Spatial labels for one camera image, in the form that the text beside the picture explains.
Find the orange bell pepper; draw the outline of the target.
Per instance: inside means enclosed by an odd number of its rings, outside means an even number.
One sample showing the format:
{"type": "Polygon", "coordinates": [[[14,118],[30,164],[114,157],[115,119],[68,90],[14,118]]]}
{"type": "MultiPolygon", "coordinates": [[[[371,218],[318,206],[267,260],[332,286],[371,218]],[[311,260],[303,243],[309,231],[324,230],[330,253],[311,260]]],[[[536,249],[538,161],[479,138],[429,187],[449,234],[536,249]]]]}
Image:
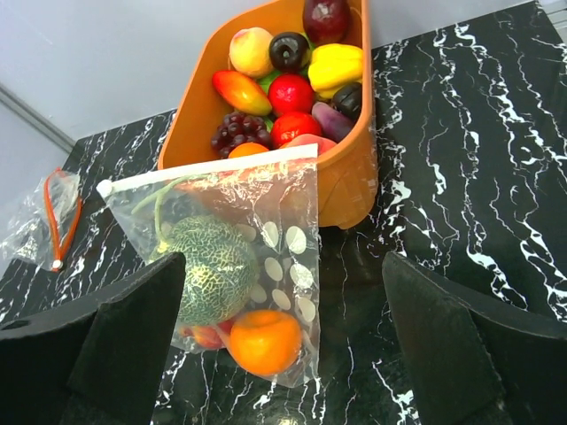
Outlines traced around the orange bell pepper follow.
{"type": "Polygon", "coordinates": [[[242,314],[229,334],[229,352],[249,373],[277,375],[298,358],[302,345],[299,322],[290,314],[256,310],[242,314]]]}

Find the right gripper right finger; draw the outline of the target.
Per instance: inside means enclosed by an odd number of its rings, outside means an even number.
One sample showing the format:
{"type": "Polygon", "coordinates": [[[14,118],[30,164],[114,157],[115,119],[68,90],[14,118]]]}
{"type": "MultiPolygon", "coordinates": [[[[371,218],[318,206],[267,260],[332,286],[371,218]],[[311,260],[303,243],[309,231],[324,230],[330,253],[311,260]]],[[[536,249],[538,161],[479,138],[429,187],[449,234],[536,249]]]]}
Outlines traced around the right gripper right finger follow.
{"type": "Polygon", "coordinates": [[[564,424],[566,325],[396,252],[382,276],[423,424],[564,424]]]}

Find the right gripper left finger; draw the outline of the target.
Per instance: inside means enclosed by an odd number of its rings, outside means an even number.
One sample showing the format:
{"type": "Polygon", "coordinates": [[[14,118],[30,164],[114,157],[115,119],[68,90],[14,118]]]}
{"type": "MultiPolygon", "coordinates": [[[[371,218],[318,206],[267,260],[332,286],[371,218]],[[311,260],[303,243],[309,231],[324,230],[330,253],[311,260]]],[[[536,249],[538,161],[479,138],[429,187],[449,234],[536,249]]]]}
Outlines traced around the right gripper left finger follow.
{"type": "Polygon", "coordinates": [[[1,327],[3,424],[150,422],[183,292],[165,257],[1,327]]]}

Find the green netted melon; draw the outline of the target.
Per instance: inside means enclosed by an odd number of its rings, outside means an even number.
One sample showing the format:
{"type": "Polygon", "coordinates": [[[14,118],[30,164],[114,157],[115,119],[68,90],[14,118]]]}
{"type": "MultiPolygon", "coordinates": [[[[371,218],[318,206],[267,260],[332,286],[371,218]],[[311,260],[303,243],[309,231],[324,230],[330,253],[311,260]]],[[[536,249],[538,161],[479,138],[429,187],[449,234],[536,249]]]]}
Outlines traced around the green netted melon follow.
{"type": "Polygon", "coordinates": [[[251,243],[228,222],[213,215],[177,222],[150,254],[153,262],[170,252],[185,257],[185,280],[178,321],[209,326],[241,311],[259,279],[259,261],[251,243]]]}

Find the polka dot zip bag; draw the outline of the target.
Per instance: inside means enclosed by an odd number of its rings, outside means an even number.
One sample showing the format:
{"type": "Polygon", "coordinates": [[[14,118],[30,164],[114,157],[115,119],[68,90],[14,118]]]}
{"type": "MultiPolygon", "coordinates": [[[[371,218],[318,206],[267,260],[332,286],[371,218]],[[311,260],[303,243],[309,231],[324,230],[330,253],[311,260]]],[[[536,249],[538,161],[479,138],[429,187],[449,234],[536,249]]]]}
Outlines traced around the polka dot zip bag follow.
{"type": "Polygon", "coordinates": [[[317,378],[317,159],[308,144],[97,185],[146,264],[185,258],[174,346],[288,388],[317,378]]]}

